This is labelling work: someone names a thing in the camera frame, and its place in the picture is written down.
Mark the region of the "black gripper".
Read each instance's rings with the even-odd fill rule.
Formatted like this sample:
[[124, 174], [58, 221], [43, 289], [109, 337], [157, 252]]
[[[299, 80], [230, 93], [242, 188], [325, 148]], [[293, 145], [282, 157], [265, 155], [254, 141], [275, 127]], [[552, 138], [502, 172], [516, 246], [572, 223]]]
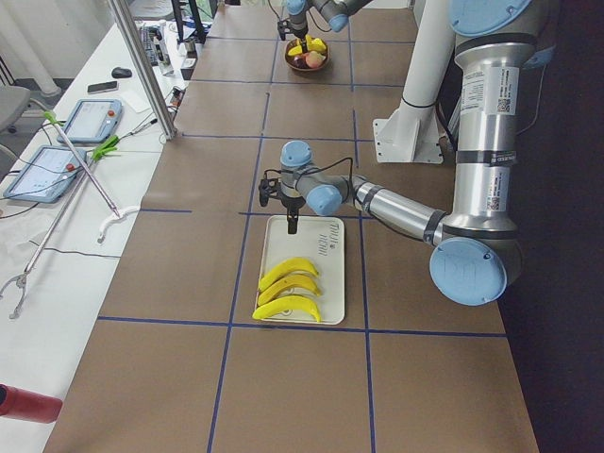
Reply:
[[305, 205], [305, 199], [296, 189], [282, 186], [281, 204], [287, 210], [287, 232], [290, 235], [295, 235], [298, 227], [298, 212]]
[[290, 18], [288, 20], [289, 28], [291, 32], [300, 39], [301, 53], [305, 54], [309, 52], [308, 43], [309, 36], [306, 36], [309, 32], [308, 21], [306, 18]]

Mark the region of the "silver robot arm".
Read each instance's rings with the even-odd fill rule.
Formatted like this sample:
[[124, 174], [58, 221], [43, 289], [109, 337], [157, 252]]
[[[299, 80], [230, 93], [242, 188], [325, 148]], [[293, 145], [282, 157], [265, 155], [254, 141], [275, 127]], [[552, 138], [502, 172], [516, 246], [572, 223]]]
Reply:
[[520, 275], [517, 227], [508, 214], [516, 161], [521, 72], [552, 53], [543, 37], [555, 25], [556, 1], [428, 1], [398, 108], [373, 124], [377, 160], [426, 163], [437, 155], [439, 90], [447, 66], [461, 69], [451, 211], [394, 193], [363, 176], [330, 176], [307, 143], [286, 143], [279, 179], [264, 179], [260, 202], [278, 199], [288, 230], [302, 207], [329, 216], [348, 205], [386, 227], [427, 243], [429, 272], [452, 301], [479, 306], [498, 299]]
[[329, 27], [341, 31], [347, 24], [348, 18], [356, 14], [371, 0], [287, 0], [286, 11], [289, 16], [277, 22], [277, 32], [282, 41], [287, 34], [293, 34], [298, 39], [304, 39], [309, 32], [307, 13], [314, 8]]

